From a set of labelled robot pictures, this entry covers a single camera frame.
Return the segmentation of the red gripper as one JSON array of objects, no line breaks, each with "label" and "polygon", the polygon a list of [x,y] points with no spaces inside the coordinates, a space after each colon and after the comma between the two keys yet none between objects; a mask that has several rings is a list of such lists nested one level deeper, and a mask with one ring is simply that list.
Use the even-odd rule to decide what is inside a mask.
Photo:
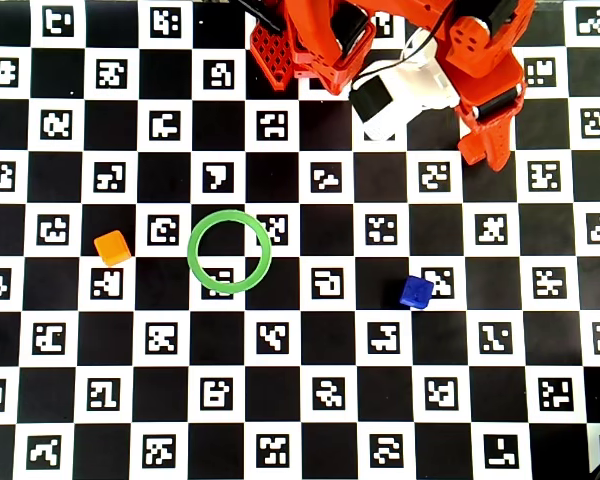
[{"label": "red gripper", "polygon": [[513,54],[452,55],[455,111],[470,132],[458,143],[469,165],[485,160],[495,172],[510,158],[511,119],[524,104],[523,69]]}]

